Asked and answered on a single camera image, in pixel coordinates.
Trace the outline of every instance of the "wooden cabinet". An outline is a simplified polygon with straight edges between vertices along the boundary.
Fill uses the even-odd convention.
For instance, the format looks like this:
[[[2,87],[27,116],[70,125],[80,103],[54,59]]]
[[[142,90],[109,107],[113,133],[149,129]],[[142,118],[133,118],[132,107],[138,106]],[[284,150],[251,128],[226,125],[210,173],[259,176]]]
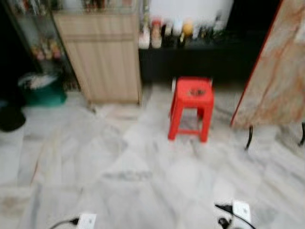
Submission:
[[[139,102],[136,15],[54,15],[89,102]]]

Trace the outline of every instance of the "black table leg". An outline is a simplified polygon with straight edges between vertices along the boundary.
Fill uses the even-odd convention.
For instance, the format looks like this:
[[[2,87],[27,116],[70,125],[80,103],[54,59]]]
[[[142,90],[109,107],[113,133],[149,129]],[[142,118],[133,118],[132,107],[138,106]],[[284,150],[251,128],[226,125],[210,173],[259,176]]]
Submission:
[[[249,128],[249,139],[248,139],[248,142],[247,142],[247,145],[246,145],[245,150],[248,150],[249,145],[250,145],[250,143],[251,143],[251,140],[252,140],[252,132],[253,132],[253,126],[251,125],[250,128]]]
[[[302,140],[299,143],[299,146],[302,146],[305,142],[305,123],[302,123],[302,130],[303,130],[303,136],[302,136]]]

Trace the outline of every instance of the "marble floor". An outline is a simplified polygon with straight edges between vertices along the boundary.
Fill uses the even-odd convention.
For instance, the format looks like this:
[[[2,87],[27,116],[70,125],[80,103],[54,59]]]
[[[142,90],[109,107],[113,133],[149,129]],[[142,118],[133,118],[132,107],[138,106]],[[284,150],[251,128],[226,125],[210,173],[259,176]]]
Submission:
[[[80,93],[57,108],[25,108],[26,124],[0,132],[0,228],[47,229],[82,212],[96,229],[218,229],[215,202],[250,204],[258,229],[303,229],[305,157],[301,126],[229,126],[241,95],[216,88],[206,144],[167,140],[169,87],[143,103],[87,109]],[[196,128],[187,110],[181,125]],[[61,228],[73,228],[63,225]]]

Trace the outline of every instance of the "stool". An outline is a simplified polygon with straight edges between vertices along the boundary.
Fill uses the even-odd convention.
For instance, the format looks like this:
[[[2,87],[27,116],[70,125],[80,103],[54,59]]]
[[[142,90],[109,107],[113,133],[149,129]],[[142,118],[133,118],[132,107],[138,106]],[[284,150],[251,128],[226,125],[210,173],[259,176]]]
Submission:
[[[173,96],[170,110],[170,130],[168,139],[174,140],[177,133],[199,135],[202,142],[207,141],[214,105],[212,81],[199,77],[180,77]],[[179,129],[184,108],[196,108],[197,117],[203,118],[201,131]]]

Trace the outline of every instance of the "electrical cord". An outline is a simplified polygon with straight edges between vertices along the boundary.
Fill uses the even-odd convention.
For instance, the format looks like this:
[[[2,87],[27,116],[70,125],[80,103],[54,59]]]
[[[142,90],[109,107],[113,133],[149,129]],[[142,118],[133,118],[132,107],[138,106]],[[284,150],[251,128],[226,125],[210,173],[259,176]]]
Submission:
[[[244,218],[236,215],[233,213],[233,207],[232,205],[219,205],[219,204],[215,204],[215,207],[224,210],[226,212],[229,212],[230,214],[232,214],[233,216],[239,218],[240,220],[242,220],[243,222],[245,222],[246,224],[248,224],[252,229],[256,229],[251,223],[249,223],[247,220],[245,220]]]
[[[73,224],[73,225],[77,226],[79,220],[80,220],[79,217],[69,219],[69,220],[63,220],[63,221],[60,221],[60,222],[54,224],[52,227],[50,227],[50,229],[55,229],[59,225],[66,224],[66,223],[70,223],[70,224]]]

